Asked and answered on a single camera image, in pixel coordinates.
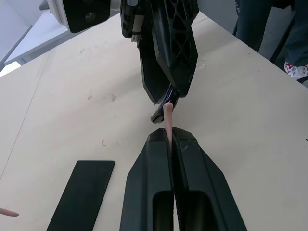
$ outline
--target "sneaker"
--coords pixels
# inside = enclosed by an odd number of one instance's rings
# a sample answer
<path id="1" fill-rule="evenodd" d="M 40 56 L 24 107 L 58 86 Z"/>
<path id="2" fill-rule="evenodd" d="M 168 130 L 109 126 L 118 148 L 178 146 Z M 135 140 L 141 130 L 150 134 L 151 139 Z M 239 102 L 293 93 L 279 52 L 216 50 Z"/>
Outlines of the sneaker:
<path id="1" fill-rule="evenodd" d="M 284 63 L 286 73 L 296 80 L 308 76 L 308 64 L 305 66 L 292 66 L 288 62 Z"/>

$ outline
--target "black pad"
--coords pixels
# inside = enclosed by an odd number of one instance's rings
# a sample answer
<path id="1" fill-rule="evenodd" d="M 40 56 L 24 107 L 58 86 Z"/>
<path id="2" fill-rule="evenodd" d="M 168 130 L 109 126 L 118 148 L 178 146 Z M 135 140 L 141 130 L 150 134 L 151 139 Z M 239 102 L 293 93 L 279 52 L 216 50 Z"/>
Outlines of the black pad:
<path id="1" fill-rule="evenodd" d="M 114 165 L 77 161 L 47 231 L 93 230 Z"/>

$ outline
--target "white table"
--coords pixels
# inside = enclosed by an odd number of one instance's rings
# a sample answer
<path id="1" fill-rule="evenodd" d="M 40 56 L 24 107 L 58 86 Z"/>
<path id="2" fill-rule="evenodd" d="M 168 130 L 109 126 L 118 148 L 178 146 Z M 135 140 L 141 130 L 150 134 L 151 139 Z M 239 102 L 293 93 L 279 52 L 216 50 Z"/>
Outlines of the white table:
<path id="1" fill-rule="evenodd" d="M 76 35 L 59 24 L 50 10 L 46 10 L 7 58 L 5 65 L 15 61 L 23 65 Z"/>
<path id="2" fill-rule="evenodd" d="M 222 170 L 247 230 L 306 230 L 308 90 L 203 14 L 192 28 L 198 64 L 174 126 Z M 0 180 L 0 206 L 20 216 L 1 229 L 46 230 L 76 161 L 115 160 L 93 230 L 117 231 L 127 173 L 160 127 L 138 49 L 116 16 L 48 56 Z"/>

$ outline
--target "robotic arm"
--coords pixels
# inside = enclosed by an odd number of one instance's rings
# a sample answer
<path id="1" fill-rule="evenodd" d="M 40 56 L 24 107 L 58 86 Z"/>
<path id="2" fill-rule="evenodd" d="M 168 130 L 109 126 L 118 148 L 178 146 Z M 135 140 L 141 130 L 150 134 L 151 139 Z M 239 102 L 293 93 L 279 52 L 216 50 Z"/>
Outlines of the robotic arm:
<path id="1" fill-rule="evenodd" d="M 143 87 L 155 104 L 153 123 L 164 120 L 163 105 L 188 93 L 197 64 L 192 23 L 197 0 L 48 0 L 51 12 L 72 33 L 100 24 L 120 11 L 122 34 L 137 43 Z"/>

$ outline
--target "person's leg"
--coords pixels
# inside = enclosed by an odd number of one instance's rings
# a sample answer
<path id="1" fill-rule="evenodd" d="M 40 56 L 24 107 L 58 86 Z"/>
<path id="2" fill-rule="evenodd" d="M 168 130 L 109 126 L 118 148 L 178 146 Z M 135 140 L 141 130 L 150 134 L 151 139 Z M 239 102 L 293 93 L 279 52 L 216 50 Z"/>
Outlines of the person's leg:
<path id="1" fill-rule="evenodd" d="M 273 0 L 237 0 L 239 8 L 236 37 L 259 51 Z"/>
<path id="2" fill-rule="evenodd" d="M 308 0 L 295 0 L 295 21 L 285 44 L 285 60 L 292 66 L 308 64 Z"/>

